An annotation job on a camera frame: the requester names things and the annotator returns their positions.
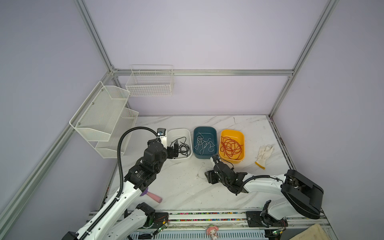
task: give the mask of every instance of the red cable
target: red cable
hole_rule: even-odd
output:
[[[221,137],[220,143],[220,151],[224,152],[224,156],[227,155],[229,159],[237,160],[243,152],[242,145],[230,137]],[[239,154],[238,157],[233,159],[232,157],[237,154]]]

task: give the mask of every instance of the tangled white wire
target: tangled white wire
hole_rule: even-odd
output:
[[[215,147],[216,145],[212,142],[212,141],[209,141],[211,138],[208,138],[208,140],[204,140],[204,136],[203,134],[197,132],[198,134],[200,134],[200,136],[197,136],[197,146],[195,146],[195,149],[198,150],[199,149],[199,146],[201,146],[202,148],[200,149],[200,155],[203,155],[204,153],[204,150],[205,148],[209,145],[209,148],[208,148],[208,151],[210,152],[213,152],[215,149],[213,148],[211,150],[212,147]]]

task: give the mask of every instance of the wall-mounted basket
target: wall-mounted basket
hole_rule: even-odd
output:
[[[132,97],[172,96],[174,85],[172,65],[131,65],[126,84]]]
[[[85,112],[79,116],[79,110],[70,120],[70,125],[103,157],[117,158],[117,145],[121,135],[132,128],[138,112],[126,108],[129,91],[116,87],[104,86],[99,82],[95,89],[100,89]],[[131,134],[124,138],[121,146],[123,155]]]

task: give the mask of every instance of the toy figurine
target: toy figurine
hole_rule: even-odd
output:
[[[211,235],[211,239],[216,240],[218,238],[217,231],[218,231],[218,227],[216,227],[216,226],[209,227],[207,229],[207,235]]]

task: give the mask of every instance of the pink handle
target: pink handle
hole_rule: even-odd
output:
[[[161,203],[163,199],[156,194],[153,194],[151,192],[147,192],[147,195],[150,196],[153,200],[157,201],[158,203]]]

